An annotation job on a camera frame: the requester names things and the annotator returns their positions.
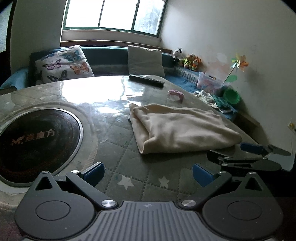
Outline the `cream knit garment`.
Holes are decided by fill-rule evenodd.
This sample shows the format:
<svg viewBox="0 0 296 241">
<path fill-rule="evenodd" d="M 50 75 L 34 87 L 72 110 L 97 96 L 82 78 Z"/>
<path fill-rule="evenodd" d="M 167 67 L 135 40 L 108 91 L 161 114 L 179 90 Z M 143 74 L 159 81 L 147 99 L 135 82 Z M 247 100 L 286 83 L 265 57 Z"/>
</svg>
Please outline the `cream knit garment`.
<svg viewBox="0 0 296 241">
<path fill-rule="evenodd" d="M 211 110 L 159 104 L 129 105 L 130 122 L 141 154 L 224 149 L 242 142 Z"/>
</svg>

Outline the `green plastic bowl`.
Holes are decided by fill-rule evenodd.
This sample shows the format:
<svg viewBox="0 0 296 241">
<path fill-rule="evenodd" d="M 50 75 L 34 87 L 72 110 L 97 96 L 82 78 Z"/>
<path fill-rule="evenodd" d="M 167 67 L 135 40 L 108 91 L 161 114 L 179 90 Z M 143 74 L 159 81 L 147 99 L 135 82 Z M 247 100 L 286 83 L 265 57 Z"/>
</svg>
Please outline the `green plastic bowl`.
<svg viewBox="0 0 296 241">
<path fill-rule="evenodd" d="M 233 89 L 227 88 L 224 91 L 223 98 L 232 105 L 239 104 L 240 102 L 240 95 Z"/>
</svg>

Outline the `round black induction cooktop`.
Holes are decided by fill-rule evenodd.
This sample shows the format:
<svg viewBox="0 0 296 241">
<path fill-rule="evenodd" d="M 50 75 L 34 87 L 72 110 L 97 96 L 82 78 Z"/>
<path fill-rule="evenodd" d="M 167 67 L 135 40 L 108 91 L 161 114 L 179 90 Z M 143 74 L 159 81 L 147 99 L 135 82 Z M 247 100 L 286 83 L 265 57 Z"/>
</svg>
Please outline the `round black induction cooktop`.
<svg viewBox="0 0 296 241">
<path fill-rule="evenodd" d="M 1 131 L 1 181 L 28 187 L 41 171 L 55 175 L 75 157 L 83 139 L 82 123 L 60 108 L 19 114 Z"/>
</svg>

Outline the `crumpled white patterned cloth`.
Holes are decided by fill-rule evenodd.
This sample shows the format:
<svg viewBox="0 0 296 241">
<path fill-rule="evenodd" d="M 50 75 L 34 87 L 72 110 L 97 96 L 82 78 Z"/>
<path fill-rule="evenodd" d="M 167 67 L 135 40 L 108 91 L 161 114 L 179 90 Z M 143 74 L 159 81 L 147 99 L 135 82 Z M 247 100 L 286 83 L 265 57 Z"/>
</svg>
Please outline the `crumpled white patterned cloth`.
<svg viewBox="0 0 296 241">
<path fill-rule="evenodd" d="M 215 99 L 211 96 L 211 94 L 205 92 L 204 90 L 196 90 L 194 96 L 206 103 L 209 106 L 213 106 L 216 102 Z"/>
</svg>

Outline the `clear plastic storage box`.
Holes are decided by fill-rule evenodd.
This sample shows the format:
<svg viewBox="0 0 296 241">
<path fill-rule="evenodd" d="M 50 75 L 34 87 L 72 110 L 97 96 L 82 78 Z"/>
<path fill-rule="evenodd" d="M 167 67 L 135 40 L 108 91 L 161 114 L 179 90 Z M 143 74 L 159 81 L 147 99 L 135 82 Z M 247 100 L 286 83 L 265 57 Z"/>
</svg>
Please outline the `clear plastic storage box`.
<svg viewBox="0 0 296 241">
<path fill-rule="evenodd" d="M 199 72 L 197 88 L 204 90 L 205 92 L 213 95 L 223 86 L 223 83 L 219 80 L 215 80 L 214 78 L 204 74 L 203 72 Z"/>
</svg>

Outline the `colourful paper pinwheel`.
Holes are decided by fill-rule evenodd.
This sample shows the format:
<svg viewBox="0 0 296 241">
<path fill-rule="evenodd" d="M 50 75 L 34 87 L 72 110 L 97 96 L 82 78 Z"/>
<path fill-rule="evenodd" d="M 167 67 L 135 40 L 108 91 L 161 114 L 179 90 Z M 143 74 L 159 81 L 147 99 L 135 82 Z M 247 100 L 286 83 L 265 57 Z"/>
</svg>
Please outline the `colourful paper pinwheel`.
<svg viewBox="0 0 296 241">
<path fill-rule="evenodd" d="M 248 67 L 249 63 L 246 61 L 246 56 L 245 55 L 240 55 L 237 54 L 235 55 L 234 58 L 231 59 L 231 70 L 227 77 L 225 78 L 223 83 L 233 83 L 238 79 L 237 74 L 233 74 L 233 71 L 241 70 L 244 72 L 244 69 Z"/>
</svg>

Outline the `orange green plush toys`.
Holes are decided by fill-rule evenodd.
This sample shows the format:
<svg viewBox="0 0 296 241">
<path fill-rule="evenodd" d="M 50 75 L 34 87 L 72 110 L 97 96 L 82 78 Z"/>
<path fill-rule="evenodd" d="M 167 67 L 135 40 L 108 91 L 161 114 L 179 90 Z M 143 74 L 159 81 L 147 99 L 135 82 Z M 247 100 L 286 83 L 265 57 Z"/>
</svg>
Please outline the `orange green plush toys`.
<svg viewBox="0 0 296 241">
<path fill-rule="evenodd" d="M 198 66 L 200 63 L 201 63 L 201 59 L 195 54 L 191 54 L 184 58 L 183 67 L 186 69 L 190 69 L 194 72 L 197 72 Z"/>
</svg>

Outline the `black remote control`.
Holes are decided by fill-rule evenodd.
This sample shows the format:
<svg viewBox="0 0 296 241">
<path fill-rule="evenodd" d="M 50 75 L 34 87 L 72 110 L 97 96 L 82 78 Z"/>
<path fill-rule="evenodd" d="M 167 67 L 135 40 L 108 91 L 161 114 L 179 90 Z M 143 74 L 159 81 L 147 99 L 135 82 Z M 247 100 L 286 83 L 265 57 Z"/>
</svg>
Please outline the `black remote control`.
<svg viewBox="0 0 296 241">
<path fill-rule="evenodd" d="M 143 77 L 143 76 L 139 76 L 139 75 L 132 75 L 131 74 L 128 76 L 128 78 L 132 82 L 146 84 L 146 85 L 150 85 L 150 86 L 161 88 L 161 89 L 165 85 L 165 83 L 163 81 L 152 79 L 149 77 Z"/>
</svg>

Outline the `butterfly print pillow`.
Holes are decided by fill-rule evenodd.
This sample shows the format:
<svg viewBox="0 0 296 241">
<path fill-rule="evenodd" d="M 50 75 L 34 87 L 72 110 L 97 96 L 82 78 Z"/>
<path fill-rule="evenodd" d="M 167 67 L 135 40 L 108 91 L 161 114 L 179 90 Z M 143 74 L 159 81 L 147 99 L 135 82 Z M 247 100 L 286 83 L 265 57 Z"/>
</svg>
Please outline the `butterfly print pillow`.
<svg viewBox="0 0 296 241">
<path fill-rule="evenodd" d="M 79 45 L 48 54 L 35 61 L 35 66 L 36 84 L 94 76 Z"/>
</svg>

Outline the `black white plush toy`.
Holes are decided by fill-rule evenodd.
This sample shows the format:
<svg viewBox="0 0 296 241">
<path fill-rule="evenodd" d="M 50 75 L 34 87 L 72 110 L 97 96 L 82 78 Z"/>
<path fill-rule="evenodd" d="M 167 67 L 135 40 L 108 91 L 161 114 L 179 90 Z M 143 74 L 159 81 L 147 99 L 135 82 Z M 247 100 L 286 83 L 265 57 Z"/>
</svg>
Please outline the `black white plush toy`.
<svg viewBox="0 0 296 241">
<path fill-rule="evenodd" d="M 175 58 L 175 62 L 179 65 L 179 66 L 183 66 L 184 64 L 184 58 L 182 56 L 182 48 L 178 48 L 173 52 L 173 56 Z"/>
</svg>

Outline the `teal corner sofa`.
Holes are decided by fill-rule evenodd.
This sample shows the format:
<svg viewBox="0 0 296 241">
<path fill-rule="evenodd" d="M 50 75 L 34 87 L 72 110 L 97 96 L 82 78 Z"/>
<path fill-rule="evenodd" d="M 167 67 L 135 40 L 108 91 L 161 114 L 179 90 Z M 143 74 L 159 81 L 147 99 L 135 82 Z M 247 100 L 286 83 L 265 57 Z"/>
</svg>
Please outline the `teal corner sofa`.
<svg viewBox="0 0 296 241">
<path fill-rule="evenodd" d="M 2 85 L 1 89 L 15 87 L 17 90 L 36 85 L 42 80 L 41 74 L 36 70 L 35 61 L 44 57 L 52 57 L 65 48 L 34 52 L 30 55 L 29 66 L 20 68 L 12 74 Z M 82 47 L 82 51 L 90 64 L 95 76 L 128 75 L 128 52 L 126 47 Z M 178 85 L 187 92 L 200 90 L 198 87 L 199 73 L 178 67 L 177 60 L 170 54 L 163 53 L 163 68 L 165 79 Z"/>
</svg>

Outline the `plain grey pillow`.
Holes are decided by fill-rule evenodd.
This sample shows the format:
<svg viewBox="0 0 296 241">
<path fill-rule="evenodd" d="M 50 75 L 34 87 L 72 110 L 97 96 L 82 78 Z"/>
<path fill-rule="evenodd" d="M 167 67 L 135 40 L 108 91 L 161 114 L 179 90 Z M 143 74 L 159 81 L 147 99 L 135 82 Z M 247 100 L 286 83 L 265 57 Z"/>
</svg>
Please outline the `plain grey pillow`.
<svg viewBox="0 0 296 241">
<path fill-rule="evenodd" d="M 128 45 L 127 66 L 129 74 L 165 77 L 162 51 Z"/>
</svg>

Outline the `green framed window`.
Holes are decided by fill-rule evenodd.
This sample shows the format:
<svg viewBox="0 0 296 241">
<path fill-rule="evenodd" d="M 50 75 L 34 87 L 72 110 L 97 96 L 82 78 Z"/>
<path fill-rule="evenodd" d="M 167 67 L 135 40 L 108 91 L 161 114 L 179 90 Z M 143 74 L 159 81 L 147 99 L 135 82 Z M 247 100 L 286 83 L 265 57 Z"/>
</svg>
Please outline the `green framed window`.
<svg viewBox="0 0 296 241">
<path fill-rule="evenodd" d="M 111 30 L 157 37 L 167 1 L 68 1 L 63 30 Z"/>
</svg>

